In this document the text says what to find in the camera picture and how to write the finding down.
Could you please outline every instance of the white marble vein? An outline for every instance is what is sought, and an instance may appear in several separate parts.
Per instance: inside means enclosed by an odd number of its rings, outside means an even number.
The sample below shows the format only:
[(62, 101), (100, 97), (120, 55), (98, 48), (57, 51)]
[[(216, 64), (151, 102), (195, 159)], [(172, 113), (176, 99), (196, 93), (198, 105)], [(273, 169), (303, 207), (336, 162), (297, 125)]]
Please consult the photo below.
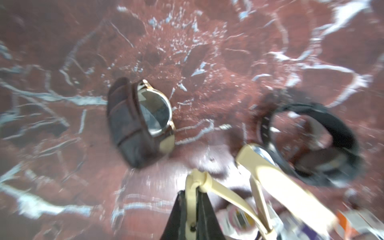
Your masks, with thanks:
[(205, 73), (206, 70), (204, 69), (204, 67), (205, 67), (206, 64), (207, 64), (206, 62), (202, 62), (202, 63), (200, 64), (200, 67), (197, 68), (197, 69), (192, 73), (191, 77), (193, 77), (193, 76), (195, 76), (195, 75), (199, 75), (199, 74)]
[(89, 32), (87, 35), (85, 35), (82, 39), (77, 41), (77, 43), (73, 46), (72, 50), (69, 52), (69, 54), (66, 56), (64, 65), (61, 67), (62, 70), (67, 71), (68, 68), (72, 65), (73, 60), (76, 58), (76, 53), (79, 50), (79, 48), (88, 41), (93, 35), (96, 34), (96, 32), (104, 25), (104, 20), (100, 22), (100, 24), (91, 32)]
[(16, 166), (8, 170), (6, 173), (0, 176), (0, 183), (3, 183), (5, 181), (15, 179), (14, 176), (16, 173), (18, 173), (21, 170), (21, 167), (23, 165), (23, 162), (18, 163)]
[(38, 121), (38, 122), (34, 122), (34, 123), (31, 123), (31, 124), (28, 124), (26, 127), (25, 126), (22, 127), (16, 134), (10, 135), (8, 137), (4, 137), (3, 139), (4, 140), (9, 140), (9, 139), (14, 139), (14, 138), (17, 138), (17, 137), (21, 137), (28, 130), (35, 129), (35, 128), (38, 128), (38, 127), (41, 127), (41, 126), (44, 126), (44, 125), (49, 125), (49, 124), (57, 123), (58, 122), (57, 120), (48, 121), (48, 119), (50, 119), (50, 118), (47, 118), (46, 120), (41, 120), (41, 121)]
[(355, 0), (333, 9), (335, 23), (323, 32), (323, 36), (345, 27), (363, 9), (370, 8), (371, 0)]
[(152, 201), (152, 202), (163, 202), (166, 205), (173, 205), (173, 203), (174, 203), (172, 201), (166, 201), (166, 200), (163, 200), (163, 199), (158, 198), (158, 197), (150, 197), (150, 196), (145, 196), (142, 194), (135, 194), (135, 193), (128, 194), (124, 197), (124, 199), (132, 199), (132, 198), (133, 199), (142, 199), (142, 200)]
[(86, 205), (53, 205), (37, 195), (16, 189), (3, 183), (0, 183), (0, 191), (15, 198), (18, 204), (17, 210), (19, 214), (31, 219), (38, 219), (43, 214), (58, 215), (63, 212), (89, 217), (93, 209), (92, 206)]
[(252, 82), (256, 82), (260, 77), (271, 77), (271, 76), (272, 75), (267, 73), (258, 74), (252, 78)]
[(64, 76), (65, 81), (66, 81), (69, 85), (73, 86), (73, 83), (71, 82), (70, 77), (69, 77), (69, 75), (67, 74), (67, 72), (64, 71), (64, 70), (62, 70), (62, 69), (60, 69), (59, 72)]
[(177, 86), (178, 86), (181, 90), (183, 90), (184, 92), (187, 92), (187, 91), (188, 91), (187, 88), (184, 87), (183, 83), (178, 83)]
[(290, 58), (290, 57), (286, 56), (284, 54), (284, 52), (282, 52), (282, 51), (280, 51), (280, 52), (273, 52), (273, 51), (268, 52), (268, 54), (274, 55), (274, 58), (278, 62), (287, 61), (287, 60), (290, 60), (290, 61), (303, 61), (307, 57), (309, 57), (311, 55), (311, 53), (312, 53), (312, 50), (309, 49), (309, 50), (305, 50), (304, 52), (302, 52), (301, 55), (298, 58)]
[(112, 22), (110, 22), (111, 23), (111, 25), (112, 25), (112, 27), (118, 32), (118, 34), (120, 35), (120, 36), (122, 36), (130, 45), (131, 45), (131, 47), (135, 47), (133, 44), (132, 44), (132, 42), (126, 37), (126, 36), (124, 36), (124, 34), (122, 34), (121, 32), (120, 32), (120, 30), (115, 26), (115, 24), (113, 24)]
[(0, 54), (7, 60), (12, 60), (12, 55), (8, 52), (8, 48), (4, 45), (3, 41), (0, 41)]
[(192, 102), (195, 100), (195, 98), (191, 98), (191, 99), (188, 99), (188, 100), (185, 100), (184, 102), (177, 102), (177, 104), (179, 105), (192, 105)]
[(265, 28), (265, 27), (271, 25), (274, 21), (275, 21), (275, 19), (272, 19), (271, 21), (269, 21), (268, 23), (266, 23), (266, 24), (263, 26), (263, 28)]
[(193, 31), (196, 33), (196, 32), (198, 32), (199, 31), (199, 28), (197, 27), (197, 20), (196, 20), (196, 16), (195, 16), (195, 18), (194, 18), (194, 21), (193, 21), (193, 23), (192, 23), (192, 29), (193, 29)]
[(149, 23), (149, 25), (151, 25), (153, 27), (153, 30), (155, 30), (156, 27), (159, 27), (159, 28), (161, 27), (161, 24), (157, 23), (157, 20), (155, 17), (149, 19), (148, 23)]
[(249, 110), (254, 110), (255, 108), (257, 108), (257, 104), (253, 104), (253, 105), (250, 106), (248, 109), (249, 109)]
[(288, 49), (288, 44), (289, 44), (288, 30), (285, 29), (285, 27), (281, 23), (280, 18), (277, 15), (277, 13), (273, 13), (272, 17), (275, 20), (274, 23), (276, 24), (278, 30), (281, 33), (281, 37), (282, 37), (282, 41), (283, 41), (283, 47), (282, 47), (281, 51), (283, 53), (285, 53)]
[(116, 10), (123, 13), (128, 12), (128, 8), (122, 6), (117, 6)]
[(50, 153), (50, 152), (55, 152), (56, 149), (60, 149), (61, 147), (64, 147), (64, 146), (67, 146), (69, 144), (72, 144), (72, 143), (75, 143), (75, 142), (78, 142), (79, 141), (79, 138), (73, 138), (73, 139), (69, 139), (69, 140), (66, 140), (65, 142), (61, 142), (53, 147), (50, 147), (50, 148), (47, 148), (47, 149), (44, 149), (42, 151), (39, 152), (39, 154), (47, 154), (47, 153)]
[(80, 128), (79, 128), (78, 134), (83, 133), (86, 114), (87, 114), (87, 109), (84, 109), (83, 113), (81, 114), (81, 122), (80, 122)]
[(116, 220), (119, 216), (124, 216), (125, 211), (121, 209), (119, 206), (115, 206), (111, 214), (111, 226), (113, 227), (116, 223)]
[(243, 21), (250, 13), (252, 13), (252, 2), (250, 0), (243, 0), (243, 4), (245, 6), (245, 11), (242, 11), (238, 14), (238, 18), (240, 21)]
[(84, 106), (84, 105), (106, 105), (107, 101), (105, 101), (101, 96), (100, 97), (94, 97), (94, 96), (73, 96), (73, 97), (64, 97), (61, 95), (58, 95), (56, 93), (33, 93), (29, 91), (23, 91), (15, 88), (14, 86), (9, 85), (8, 83), (0, 80), (0, 86), (3, 86), (5, 88), (8, 88), (9, 90), (25, 96), (25, 97), (35, 97), (47, 102), (55, 102), (55, 101), (61, 101), (66, 100), (69, 102), (72, 102), (75, 105), (78, 106)]
[(173, 94), (175, 93), (175, 90), (176, 90), (175, 88), (172, 88), (172, 92), (170, 93), (170, 96), (168, 98), (169, 100), (172, 98)]
[(194, 126), (182, 127), (182, 128), (180, 128), (180, 129), (178, 129), (176, 131), (183, 131), (183, 130), (186, 131), (188, 129), (195, 129), (199, 125), (203, 124), (204, 122), (208, 122), (209, 126), (201, 129), (200, 132), (196, 136), (194, 136), (194, 137), (189, 137), (189, 138), (186, 138), (186, 139), (183, 139), (183, 140), (176, 141), (175, 145), (183, 145), (183, 144), (187, 144), (187, 143), (190, 143), (190, 142), (195, 142), (198, 139), (200, 139), (202, 136), (204, 136), (206, 133), (209, 133), (209, 132), (212, 132), (212, 131), (227, 130), (227, 129), (231, 128), (231, 125), (229, 125), (229, 124), (223, 124), (223, 125), (220, 125), (219, 127), (215, 127), (215, 125), (214, 125), (215, 121), (213, 119), (203, 119), (203, 120), (199, 121)]
[(301, 79), (296, 73), (291, 73), (288, 76), (287, 82), (285, 83), (285, 86), (288, 88), (294, 87), (296, 84), (300, 83)]
[(27, 169), (24, 171), (24, 175), (30, 180), (33, 181), (37, 178), (36, 173), (34, 173), (31, 169)]
[(18, 106), (18, 96), (16, 95), (12, 95), (12, 106), (12, 109), (7, 110), (0, 115), (0, 126), (2, 126), (4, 123), (12, 122), (20, 118), (20, 108), (16, 107)]
[(359, 88), (367, 88), (369, 79), (372, 77), (371, 75), (359, 75), (353, 70), (341, 66), (332, 66), (332, 65), (303, 65), (302, 69), (330, 69), (335, 71), (340, 71), (344, 73), (351, 73), (353, 74), (352, 82), (347, 85), (344, 90), (339, 94), (339, 96), (330, 104), (327, 105), (328, 108), (335, 107), (341, 103), (343, 103), (345, 100), (347, 100), (352, 94), (357, 92), (357, 89)]
[(164, 207), (166, 206), (169, 206), (169, 204), (165, 204), (163, 202), (131, 202), (128, 204), (124, 204), (123, 209), (148, 209), (155, 212), (170, 213), (170, 209), (164, 209)]
[(28, 96), (21, 96), (22, 98), (28, 100), (29, 102), (41, 107), (43, 110), (45, 110), (47, 113), (51, 114), (54, 118), (56, 118), (61, 124), (63, 124), (66, 127), (69, 127), (70, 124), (67, 122), (67, 120), (64, 117), (58, 116), (52, 109), (47, 107), (45, 104), (40, 103), (36, 101), (34, 98), (28, 97)]
[(21, 73), (23, 68), (19, 65), (15, 65), (12, 68), (0, 68), (0, 72), (7, 72), (7, 73)]

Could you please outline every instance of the watch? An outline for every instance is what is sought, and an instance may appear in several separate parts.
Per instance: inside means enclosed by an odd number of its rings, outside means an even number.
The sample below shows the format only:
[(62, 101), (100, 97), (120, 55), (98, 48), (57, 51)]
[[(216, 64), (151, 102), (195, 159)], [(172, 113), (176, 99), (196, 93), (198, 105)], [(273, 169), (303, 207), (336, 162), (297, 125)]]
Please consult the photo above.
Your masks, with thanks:
[[(331, 146), (300, 156), (294, 162), (294, 167), (277, 149), (270, 130), (275, 115), (287, 111), (313, 118), (329, 132), (333, 139)], [(355, 134), (321, 104), (292, 103), (280, 106), (261, 119), (260, 133), (267, 152), (281, 170), (308, 185), (346, 187), (362, 172), (363, 160), (359, 156), (359, 143)]]
[(132, 167), (144, 167), (175, 146), (172, 107), (147, 80), (119, 78), (108, 91), (107, 118), (113, 143)]

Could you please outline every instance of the watch face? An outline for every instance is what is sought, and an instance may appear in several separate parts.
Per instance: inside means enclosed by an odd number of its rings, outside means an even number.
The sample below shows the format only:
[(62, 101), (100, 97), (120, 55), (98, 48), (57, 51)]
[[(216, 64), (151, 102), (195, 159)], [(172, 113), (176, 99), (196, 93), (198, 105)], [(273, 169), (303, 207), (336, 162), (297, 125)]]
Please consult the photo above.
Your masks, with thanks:
[(141, 89), (138, 91), (140, 109), (152, 136), (163, 133), (172, 119), (169, 100), (155, 89)]

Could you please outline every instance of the marble table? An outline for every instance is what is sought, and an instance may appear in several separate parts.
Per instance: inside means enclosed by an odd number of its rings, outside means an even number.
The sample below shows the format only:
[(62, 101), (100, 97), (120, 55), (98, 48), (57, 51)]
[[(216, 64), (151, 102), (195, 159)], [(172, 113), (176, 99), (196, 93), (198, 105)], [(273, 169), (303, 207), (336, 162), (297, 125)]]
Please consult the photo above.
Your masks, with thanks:
[[(260, 143), (266, 111), (296, 101), (329, 107), (365, 159), (346, 188), (302, 186), (331, 210), (356, 195), (384, 220), (384, 1), (5, 0), (0, 19), (1, 239), (159, 239), (193, 168), (249, 197), (234, 156)], [(109, 138), (121, 76), (164, 92), (178, 129), (173, 153), (141, 170)], [(329, 142), (307, 123), (276, 122), (288, 160)]]

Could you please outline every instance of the black watch band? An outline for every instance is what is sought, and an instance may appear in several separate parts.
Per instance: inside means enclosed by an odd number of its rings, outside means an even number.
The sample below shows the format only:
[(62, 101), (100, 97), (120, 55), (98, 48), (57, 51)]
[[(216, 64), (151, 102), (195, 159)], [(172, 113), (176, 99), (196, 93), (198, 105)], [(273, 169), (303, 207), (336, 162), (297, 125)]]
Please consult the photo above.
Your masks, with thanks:
[[(292, 168), (276, 148), (270, 130), (274, 115), (285, 111), (292, 111), (299, 115), (308, 115), (323, 125), (333, 137), (332, 147), (345, 154), (346, 162), (327, 171), (317, 170), (312, 171), (310, 174)], [(264, 115), (261, 120), (260, 134), (266, 150), (281, 170), (308, 185), (341, 187), (353, 180), (361, 171), (362, 160), (358, 156), (359, 144), (353, 132), (343, 121), (329, 113), (328, 109), (321, 104), (294, 103), (278, 107)]]

